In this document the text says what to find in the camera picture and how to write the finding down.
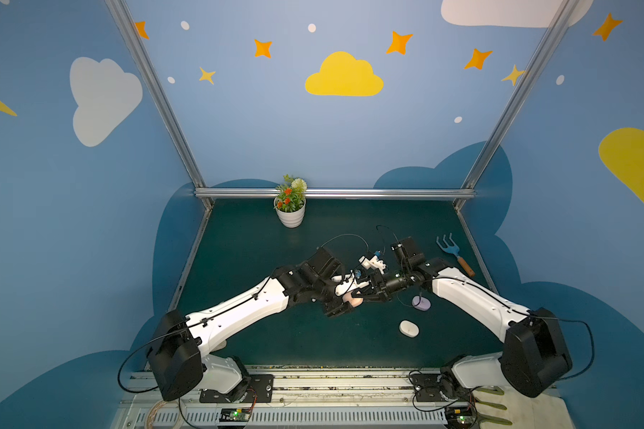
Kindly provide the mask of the pink earbud charging case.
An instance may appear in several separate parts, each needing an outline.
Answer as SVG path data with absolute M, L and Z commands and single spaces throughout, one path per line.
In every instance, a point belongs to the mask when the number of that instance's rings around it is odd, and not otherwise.
M 364 301 L 364 298 L 356 296 L 354 291 L 346 292 L 342 295 L 342 299 L 343 302 L 348 303 L 351 307 L 359 307 Z

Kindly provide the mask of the purple earbud charging case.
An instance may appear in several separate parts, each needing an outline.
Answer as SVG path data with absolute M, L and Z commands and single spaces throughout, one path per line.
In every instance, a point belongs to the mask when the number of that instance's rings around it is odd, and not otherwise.
M 426 297 L 414 296 L 411 300 L 411 305 L 418 311 L 427 312 L 431 308 L 431 302 Z

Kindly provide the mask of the white earbud charging case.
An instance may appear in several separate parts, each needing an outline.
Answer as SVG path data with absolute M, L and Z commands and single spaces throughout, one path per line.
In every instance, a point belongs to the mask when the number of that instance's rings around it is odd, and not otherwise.
M 409 320 L 402 320 L 399 324 L 399 332 L 408 338 L 415 338 L 420 333 L 420 328 Z

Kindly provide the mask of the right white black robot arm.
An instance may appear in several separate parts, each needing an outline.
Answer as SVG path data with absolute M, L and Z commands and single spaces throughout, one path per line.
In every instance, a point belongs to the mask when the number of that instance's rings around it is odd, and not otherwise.
M 572 358 L 559 319 L 541 307 L 530 310 L 469 279 L 444 259 L 427 259 L 412 238 L 391 246 L 399 264 L 386 272 L 378 254 L 361 257 L 368 270 L 351 292 L 366 302 L 390 300 L 413 285 L 447 300 L 480 322 L 501 341 L 497 353 L 457 357 L 443 366 L 438 389 L 445 400 L 456 400 L 479 387 L 511 387 L 536 398 L 572 370 Z

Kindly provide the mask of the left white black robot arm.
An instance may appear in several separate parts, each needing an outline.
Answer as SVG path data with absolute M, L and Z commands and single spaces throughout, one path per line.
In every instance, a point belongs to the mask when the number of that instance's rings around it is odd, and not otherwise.
M 243 329 L 290 307 L 317 302 L 326 316 L 353 309 L 350 293 L 366 285 L 325 248 L 297 266 L 280 266 L 253 288 L 219 305 L 162 316 L 145 357 L 165 401 L 198 388 L 239 399 L 249 375 L 239 359 L 218 357 L 216 347 Z

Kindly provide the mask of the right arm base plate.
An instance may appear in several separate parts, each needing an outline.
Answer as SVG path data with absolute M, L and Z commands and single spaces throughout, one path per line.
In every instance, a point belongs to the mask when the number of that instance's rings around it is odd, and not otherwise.
M 459 385 L 450 375 L 413 371 L 408 378 L 416 402 L 451 402 L 458 399 Z

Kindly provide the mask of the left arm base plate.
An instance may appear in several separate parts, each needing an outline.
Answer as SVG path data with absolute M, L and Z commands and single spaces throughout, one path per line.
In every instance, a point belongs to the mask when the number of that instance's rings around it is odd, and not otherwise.
M 248 375 L 229 393 L 219 393 L 215 390 L 201 390 L 200 403 L 270 403 L 274 392 L 273 375 Z

